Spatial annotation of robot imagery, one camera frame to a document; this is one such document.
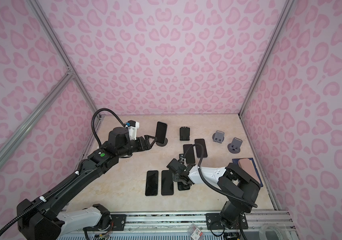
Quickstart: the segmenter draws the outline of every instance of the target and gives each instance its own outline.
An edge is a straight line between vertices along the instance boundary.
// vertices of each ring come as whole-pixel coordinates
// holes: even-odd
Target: phone screen
[[[207,148],[205,147],[205,141],[204,139],[202,138],[199,138],[199,139],[195,139],[195,144],[196,143],[199,143],[201,145],[203,145],[203,148],[204,148],[204,154],[203,154],[203,157],[207,157]],[[202,155],[202,148],[200,146],[195,146],[196,148],[196,156],[197,158],[200,158],[200,156]]]
[[[158,194],[159,172],[148,171],[146,180],[146,196],[156,196]]]
[[[167,133],[167,123],[164,122],[158,122],[156,125],[156,141],[158,143],[164,144],[164,141],[166,140],[166,133]]]
[[[187,149],[190,146],[192,146],[192,144],[184,144],[183,145],[183,153],[184,153],[184,158],[185,158],[186,164],[195,163],[195,152],[193,151],[193,147],[188,151],[187,154],[185,154],[185,152],[187,151]]]
[[[162,171],[162,195],[173,195],[173,180],[170,170]]]

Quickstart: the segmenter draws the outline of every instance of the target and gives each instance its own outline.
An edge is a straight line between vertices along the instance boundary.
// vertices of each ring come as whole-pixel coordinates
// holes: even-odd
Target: pink heart pattern
[[[45,193],[75,169],[91,135],[91,117],[82,94],[70,82],[0,171],[0,228],[15,217],[20,201]],[[23,238],[16,225],[4,235]]]
[[[0,1],[0,147],[65,71],[25,2]]]
[[[284,0],[41,5],[98,108],[198,114],[239,112]],[[214,93],[199,101],[207,89]]]
[[[298,1],[244,120],[300,238],[342,239],[342,0]]]

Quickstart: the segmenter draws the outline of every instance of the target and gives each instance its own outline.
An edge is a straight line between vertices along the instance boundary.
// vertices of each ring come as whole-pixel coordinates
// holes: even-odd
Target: black arm segment
[[[47,202],[39,205],[18,220],[19,231],[28,240],[56,239],[64,224],[63,221],[59,221],[56,217],[71,199],[92,181],[105,174],[111,167],[117,164],[119,158],[126,155],[130,156],[134,152],[149,150],[155,142],[156,138],[149,135],[137,137],[136,140],[130,140],[127,128],[114,128],[108,135],[108,141],[104,142],[87,159],[81,161],[82,167],[78,173],[79,175],[69,185],[48,199]],[[56,191],[72,177],[73,174],[43,196]],[[17,214],[22,213],[38,201],[40,201],[39,198],[32,202],[28,199],[23,200],[17,206]]]

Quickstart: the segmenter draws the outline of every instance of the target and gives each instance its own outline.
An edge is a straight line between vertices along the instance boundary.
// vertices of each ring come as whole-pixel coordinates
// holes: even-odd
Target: black phone stand
[[[168,143],[168,139],[164,139],[164,143],[159,143],[159,142],[156,142],[156,145],[158,145],[159,147],[164,147],[165,145],[167,145]]]

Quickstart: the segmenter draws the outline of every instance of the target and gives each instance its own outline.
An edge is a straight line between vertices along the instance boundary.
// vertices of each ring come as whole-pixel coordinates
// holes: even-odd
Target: diagonal metal beam
[[[39,103],[30,116],[19,126],[19,128],[17,128],[11,138],[2,147],[0,150],[0,170],[3,165],[5,165],[11,154],[13,154],[13,152],[19,147],[25,137],[66,88],[71,79],[73,79],[73,74],[71,72],[67,73],[51,90],[51,92],[41,101],[41,103]]]
[[[77,73],[76,69],[74,68],[70,58],[68,57],[64,47],[60,43],[58,36],[56,35],[53,27],[51,26],[45,12],[42,9],[42,6],[39,4],[38,0],[26,0],[29,6],[31,7],[32,12],[34,13],[35,17],[37,18],[38,22],[41,24],[41,27],[46,32],[47,37],[53,44],[54,48],[58,52],[59,57],[63,61],[63,63],[67,66],[69,71],[72,71],[75,74],[75,83],[77,84],[78,88],[80,89],[81,94],[83,95],[84,99],[86,100],[88,106],[93,112],[96,112],[98,109],[92,100],[90,94],[88,93],[86,87],[82,83],[82,80]]]
[[[260,64],[256,70],[256,74],[252,80],[251,86],[248,89],[247,95],[245,96],[244,103],[242,104],[240,108],[240,112],[239,112],[240,118],[244,114],[245,109],[247,108],[247,105],[251,100],[251,96],[253,95],[253,92],[256,88],[256,84],[259,82],[261,75],[265,69],[265,66],[267,65],[269,58],[273,54],[273,49],[275,48],[277,42],[279,41],[281,34],[283,33],[284,27],[288,22],[289,16],[293,12],[296,2],[297,0],[287,0],[284,4],[283,10],[280,13],[278,23],[276,24],[272,32],[271,39],[269,40],[267,48],[264,52],[264,55],[261,58]]]

